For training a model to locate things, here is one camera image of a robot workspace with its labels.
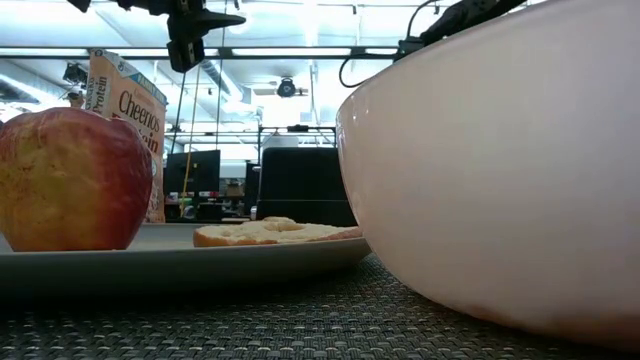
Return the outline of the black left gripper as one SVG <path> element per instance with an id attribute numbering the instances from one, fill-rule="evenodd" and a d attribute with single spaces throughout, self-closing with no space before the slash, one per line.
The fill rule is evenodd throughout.
<path id="1" fill-rule="evenodd" d="M 208 30 L 242 25 L 246 18 L 206 10 L 205 0 L 170 0 L 167 27 L 170 40 L 201 38 Z"/>

